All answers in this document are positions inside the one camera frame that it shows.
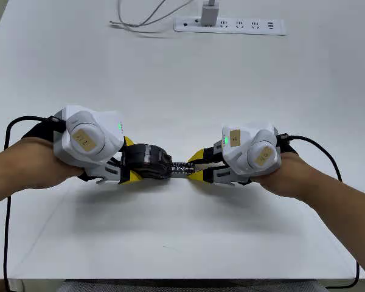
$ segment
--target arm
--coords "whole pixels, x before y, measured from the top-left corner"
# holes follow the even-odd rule
[[[0,153],[0,201],[20,190],[55,186],[82,172],[58,160],[50,142],[24,138]]]
[[[252,180],[312,207],[365,269],[365,193],[319,172],[294,153],[282,155],[276,172]]]

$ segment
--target black strap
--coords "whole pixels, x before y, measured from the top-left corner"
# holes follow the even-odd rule
[[[53,126],[47,122],[38,123],[30,131],[24,134],[22,139],[26,137],[37,137],[53,143],[54,141]]]

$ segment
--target black object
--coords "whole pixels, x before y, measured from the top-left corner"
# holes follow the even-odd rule
[[[276,147],[280,147],[280,153],[292,152],[294,154],[297,154],[296,150],[293,149],[292,146],[290,145],[290,140],[289,140],[288,134],[281,134],[281,135],[277,135],[276,137],[277,137]]]
[[[122,153],[122,165],[143,178],[168,179],[172,175],[172,157],[155,145],[126,146]]]

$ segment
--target tan label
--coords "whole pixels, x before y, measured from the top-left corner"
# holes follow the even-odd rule
[[[89,152],[93,148],[96,147],[95,142],[85,133],[84,130],[78,130],[75,132],[72,137],[77,141],[78,144],[84,149],[85,151]]]
[[[259,166],[263,166],[266,160],[272,155],[273,149],[266,146],[262,149],[261,153],[257,157],[257,159],[254,161]]]
[[[241,130],[230,131],[230,147],[241,145]]]

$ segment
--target wrist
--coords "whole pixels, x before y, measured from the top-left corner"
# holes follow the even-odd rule
[[[0,154],[0,201],[21,190],[12,163]]]

